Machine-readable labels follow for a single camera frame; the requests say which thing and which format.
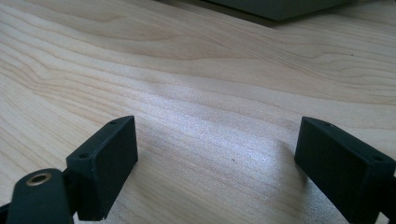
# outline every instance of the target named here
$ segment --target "screw hole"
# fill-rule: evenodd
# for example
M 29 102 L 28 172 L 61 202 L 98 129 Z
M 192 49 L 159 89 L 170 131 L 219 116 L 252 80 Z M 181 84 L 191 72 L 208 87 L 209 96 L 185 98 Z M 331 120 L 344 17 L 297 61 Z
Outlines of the screw hole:
M 37 186 L 37 185 L 40 185 L 40 184 L 43 184 L 43 183 L 49 181 L 50 178 L 51 178 L 50 173 L 34 175 L 26 181 L 26 185 L 31 186 L 31 187 Z
M 373 157 L 376 161 L 383 161 L 383 159 L 382 158 L 380 158 L 380 157 L 377 157 L 377 156 L 374 156 Z
M 85 159 L 90 156 L 90 153 L 81 153 L 78 155 L 80 158 Z

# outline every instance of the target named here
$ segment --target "wooden table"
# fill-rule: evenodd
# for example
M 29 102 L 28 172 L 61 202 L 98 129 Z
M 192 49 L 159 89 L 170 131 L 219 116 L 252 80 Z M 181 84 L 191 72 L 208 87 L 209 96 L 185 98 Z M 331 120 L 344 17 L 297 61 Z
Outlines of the wooden table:
M 0 203 L 135 115 L 140 160 L 103 223 L 346 223 L 294 164 L 300 120 L 396 159 L 395 11 L 265 26 L 175 1 L 2 0 Z

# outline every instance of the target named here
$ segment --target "black 3d printed part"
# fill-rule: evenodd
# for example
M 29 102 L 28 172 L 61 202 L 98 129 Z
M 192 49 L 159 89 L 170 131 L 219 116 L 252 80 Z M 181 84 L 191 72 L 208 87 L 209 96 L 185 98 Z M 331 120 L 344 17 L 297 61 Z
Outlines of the black 3d printed part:
M 45 169 L 22 178 L 0 224 L 73 223 L 106 218 L 137 162 L 134 117 L 110 121 L 66 158 L 67 169 Z
M 396 162 L 387 155 L 328 122 L 303 118 L 294 159 L 347 221 L 375 223 L 386 209 L 394 218 L 395 198 L 382 206 L 384 192 L 394 190 Z
M 335 7 L 353 0 L 207 0 L 275 21 Z
M 70 178 L 77 180 L 80 188 L 78 218 L 107 217 L 137 162 L 134 117 L 110 121 L 66 161 Z

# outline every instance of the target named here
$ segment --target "gray object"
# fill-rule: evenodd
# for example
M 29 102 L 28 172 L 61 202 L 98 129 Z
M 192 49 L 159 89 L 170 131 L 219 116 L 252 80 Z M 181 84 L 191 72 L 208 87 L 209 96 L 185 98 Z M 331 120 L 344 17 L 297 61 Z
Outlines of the gray object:
M 209 0 L 275 21 L 335 7 L 353 0 Z

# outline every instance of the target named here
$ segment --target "light wood surface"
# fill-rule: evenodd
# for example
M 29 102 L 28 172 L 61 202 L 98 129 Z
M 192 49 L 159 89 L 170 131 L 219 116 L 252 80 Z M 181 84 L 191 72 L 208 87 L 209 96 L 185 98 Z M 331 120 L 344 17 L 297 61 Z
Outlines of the light wood surface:
M 2 0 L 0 203 L 135 115 L 140 160 L 103 223 L 346 223 L 293 162 L 300 120 L 396 159 L 395 11 L 265 26 L 177 1 Z

